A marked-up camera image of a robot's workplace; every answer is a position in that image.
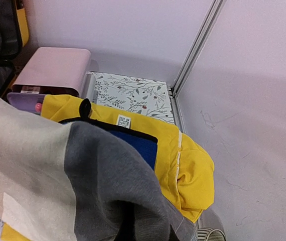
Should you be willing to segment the beige cloth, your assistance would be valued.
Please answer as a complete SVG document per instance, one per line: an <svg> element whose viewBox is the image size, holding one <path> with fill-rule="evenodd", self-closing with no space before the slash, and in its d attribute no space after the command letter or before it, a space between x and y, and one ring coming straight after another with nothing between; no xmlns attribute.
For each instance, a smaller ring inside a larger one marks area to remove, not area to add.
<svg viewBox="0 0 286 241"><path fill-rule="evenodd" d="M64 171L70 126L0 98L0 217L29 240L76 240L76 196Z"/></svg>

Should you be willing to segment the blue fabric pouch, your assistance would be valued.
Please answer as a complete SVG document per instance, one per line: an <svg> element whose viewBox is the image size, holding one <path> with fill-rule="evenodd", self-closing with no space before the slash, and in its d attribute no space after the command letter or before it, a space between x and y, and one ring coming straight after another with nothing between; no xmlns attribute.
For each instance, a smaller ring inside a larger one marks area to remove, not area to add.
<svg viewBox="0 0 286 241"><path fill-rule="evenodd" d="M158 139L156 137L126 127L91 119L89 117L91 110L90 100L84 99L79 106L80 117L64 119L59 121L59 123L67 124L72 122L86 122L99 127L130 144L139 152L147 164L153 170L155 169L158 150Z"/></svg>

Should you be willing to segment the yellow Pikachu suitcase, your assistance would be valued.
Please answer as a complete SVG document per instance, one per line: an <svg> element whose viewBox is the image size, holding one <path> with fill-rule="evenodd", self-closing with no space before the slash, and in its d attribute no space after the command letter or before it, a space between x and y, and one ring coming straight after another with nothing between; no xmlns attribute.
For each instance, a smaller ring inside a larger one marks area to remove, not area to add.
<svg viewBox="0 0 286 241"><path fill-rule="evenodd" d="M0 1L0 96L9 88L15 76L13 60L29 40L29 30L23 1Z"/></svg>

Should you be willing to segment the yellow cloth item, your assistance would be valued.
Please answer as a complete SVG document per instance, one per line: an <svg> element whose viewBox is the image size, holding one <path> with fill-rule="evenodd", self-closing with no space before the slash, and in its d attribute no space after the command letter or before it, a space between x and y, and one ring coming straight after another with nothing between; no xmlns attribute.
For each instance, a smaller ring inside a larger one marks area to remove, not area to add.
<svg viewBox="0 0 286 241"><path fill-rule="evenodd" d="M39 116L56 123L80 117L82 100L66 94L46 95ZM154 170L151 169L165 198L194 224L201 212L214 201L214 163L209 154L175 125L93 103L91 108L91 119L126 127L158 139L156 165ZM5 222L1 239L29 240Z"/></svg>

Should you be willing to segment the pink purple drawer box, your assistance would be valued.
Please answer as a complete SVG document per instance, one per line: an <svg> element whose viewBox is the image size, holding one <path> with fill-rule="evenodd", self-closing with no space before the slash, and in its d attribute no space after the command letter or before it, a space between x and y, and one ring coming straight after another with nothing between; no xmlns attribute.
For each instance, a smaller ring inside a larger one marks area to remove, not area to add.
<svg viewBox="0 0 286 241"><path fill-rule="evenodd" d="M46 95L81 97L90 57L87 49L40 47L7 94L9 104L18 110L41 114Z"/></svg>

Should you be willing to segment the grey fabric pouch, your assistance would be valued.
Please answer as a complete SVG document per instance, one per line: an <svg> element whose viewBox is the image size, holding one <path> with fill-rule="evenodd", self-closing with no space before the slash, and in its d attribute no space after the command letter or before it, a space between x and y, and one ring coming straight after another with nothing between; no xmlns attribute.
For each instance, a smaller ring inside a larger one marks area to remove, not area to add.
<svg viewBox="0 0 286 241"><path fill-rule="evenodd" d="M194 225L131 145L88 123L69 127L64 170L76 195L78 240L192 239Z"/></svg>

